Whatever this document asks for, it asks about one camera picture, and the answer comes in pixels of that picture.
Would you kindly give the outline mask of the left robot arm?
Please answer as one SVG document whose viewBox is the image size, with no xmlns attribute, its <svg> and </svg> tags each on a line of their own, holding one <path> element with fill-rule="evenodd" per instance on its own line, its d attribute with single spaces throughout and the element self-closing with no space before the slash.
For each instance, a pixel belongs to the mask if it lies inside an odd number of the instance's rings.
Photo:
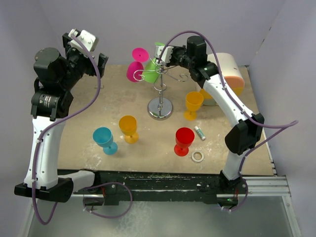
<svg viewBox="0 0 316 237">
<path fill-rule="evenodd" d="M 86 178 L 84 188 L 91 194 L 101 190 L 102 182 L 94 172 L 76 172 L 68 177 L 57 174 L 63 120 L 69 114 L 73 100 L 71 89 L 87 74 L 95 76 L 95 67 L 83 53 L 68 46 L 66 57 L 59 50 L 48 47 L 35 55 L 35 93 L 31 99 L 33 117 L 32 157 L 37 157 L 36 168 L 30 164 L 21 184 L 14 188 L 17 196 L 35 197 L 52 202 L 67 202 L 75 189 L 75 178 Z"/>
</svg>

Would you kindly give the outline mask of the pink plastic wine glass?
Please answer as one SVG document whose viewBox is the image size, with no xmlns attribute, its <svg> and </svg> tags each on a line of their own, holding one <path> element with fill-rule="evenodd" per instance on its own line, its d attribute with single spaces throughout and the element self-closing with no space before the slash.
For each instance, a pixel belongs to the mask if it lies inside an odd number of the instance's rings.
<svg viewBox="0 0 316 237">
<path fill-rule="evenodd" d="M 138 47 L 133 49 L 131 55 L 134 61 L 128 66 L 126 77 L 131 82 L 139 82 L 142 80 L 143 63 L 149 60 L 149 54 L 144 48 Z"/>
</svg>

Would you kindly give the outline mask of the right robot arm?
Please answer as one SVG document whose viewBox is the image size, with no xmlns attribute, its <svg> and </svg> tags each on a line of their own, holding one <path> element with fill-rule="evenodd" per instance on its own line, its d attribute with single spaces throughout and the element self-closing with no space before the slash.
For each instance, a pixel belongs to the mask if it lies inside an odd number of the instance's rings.
<svg viewBox="0 0 316 237">
<path fill-rule="evenodd" d="M 225 137 L 229 152 L 222 170 L 225 178 L 220 180 L 219 186 L 223 192 L 231 193 L 237 188 L 236 179 L 243 158 L 261 138 L 264 117 L 253 113 L 236 96 L 224 79 L 219 60 L 211 62 L 207 59 L 206 39 L 203 37 L 191 36 L 187 38 L 186 46 L 174 46 L 168 65 L 187 69 L 191 78 L 213 97 L 230 122 L 232 129 Z"/>
</svg>

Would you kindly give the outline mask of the green plastic wine glass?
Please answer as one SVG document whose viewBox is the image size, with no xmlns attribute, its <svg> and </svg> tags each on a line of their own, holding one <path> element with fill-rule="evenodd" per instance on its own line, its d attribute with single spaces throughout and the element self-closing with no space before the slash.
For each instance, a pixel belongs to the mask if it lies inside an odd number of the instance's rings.
<svg viewBox="0 0 316 237">
<path fill-rule="evenodd" d="M 160 75 L 157 72 L 159 67 L 156 66 L 156 60 L 158 58 L 157 51 L 158 49 L 163 49 L 164 44 L 161 42 L 155 42 L 155 46 L 156 48 L 155 48 L 154 56 L 152 59 L 149 60 L 149 62 L 145 66 L 144 71 L 142 73 L 144 81 L 149 82 L 149 83 L 155 83 L 155 81 L 158 79 Z"/>
</svg>

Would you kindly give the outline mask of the blue plastic wine glass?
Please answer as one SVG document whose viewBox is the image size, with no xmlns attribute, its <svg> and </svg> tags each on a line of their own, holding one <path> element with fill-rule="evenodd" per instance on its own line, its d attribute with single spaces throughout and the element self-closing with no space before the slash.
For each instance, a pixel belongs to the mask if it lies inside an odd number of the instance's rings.
<svg viewBox="0 0 316 237">
<path fill-rule="evenodd" d="M 94 142 L 103 149 L 106 155 L 114 155 L 118 146 L 114 142 L 113 134 L 107 127 L 100 127 L 93 132 L 92 138 Z"/>
</svg>

